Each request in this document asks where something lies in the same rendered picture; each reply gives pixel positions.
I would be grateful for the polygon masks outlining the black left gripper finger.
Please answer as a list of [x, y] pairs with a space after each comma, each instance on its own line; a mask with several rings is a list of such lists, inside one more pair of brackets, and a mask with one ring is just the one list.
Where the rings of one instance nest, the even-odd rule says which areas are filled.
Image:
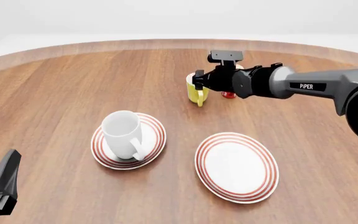
[[0, 193], [17, 198], [17, 173], [21, 154], [11, 149], [0, 162]]

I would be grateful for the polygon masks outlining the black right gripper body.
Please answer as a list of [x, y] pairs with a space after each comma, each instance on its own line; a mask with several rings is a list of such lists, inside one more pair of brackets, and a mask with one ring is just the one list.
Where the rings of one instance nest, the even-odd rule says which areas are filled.
[[232, 77], [235, 71], [235, 66], [217, 65], [203, 75], [203, 86], [213, 91], [234, 91]]

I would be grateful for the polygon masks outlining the yellow and white mug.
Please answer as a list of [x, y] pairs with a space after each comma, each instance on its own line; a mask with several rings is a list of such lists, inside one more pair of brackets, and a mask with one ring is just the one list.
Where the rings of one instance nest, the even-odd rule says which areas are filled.
[[195, 72], [188, 74], [188, 76], [186, 76], [188, 98], [191, 102], [197, 104], [199, 107], [202, 107], [203, 102], [205, 102], [206, 99], [208, 98], [209, 89], [203, 87], [202, 90], [197, 90], [192, 82], [192, 78], [194, 75]]

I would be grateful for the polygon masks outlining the small flat plate on stalk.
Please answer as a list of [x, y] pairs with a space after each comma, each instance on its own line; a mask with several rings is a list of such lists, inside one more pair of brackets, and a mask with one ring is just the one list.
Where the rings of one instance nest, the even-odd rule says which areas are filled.
[[211, 50], [207, 56], [209, 63], [220, 63], [222, 66], [235, 67], [236, 63], [243, 61], [244, 56], [241, 51], [233, 50]]

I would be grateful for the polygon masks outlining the white plate with red rings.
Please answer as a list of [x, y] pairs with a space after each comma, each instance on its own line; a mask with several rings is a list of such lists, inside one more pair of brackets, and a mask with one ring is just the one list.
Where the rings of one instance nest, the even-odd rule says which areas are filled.
[[91, 138], [91, 152], [99, 164], [116, 170], [136, 169], [149, 164], [163, 151], [167, 141], [163, 124], [151, 115], [145, 113], [136, 113], [136, 115], [140, 118], [142, 146], [147, 153], [144, 160], [118, 158], [108, 147], [101, 127], [98, 127]]
[[275, 191], [278, 164], [261, 143], [244, 134], [222, 132], [204, 139], [195, 152], [200, 181], [213, 194], [233, 203], [259, 203]]

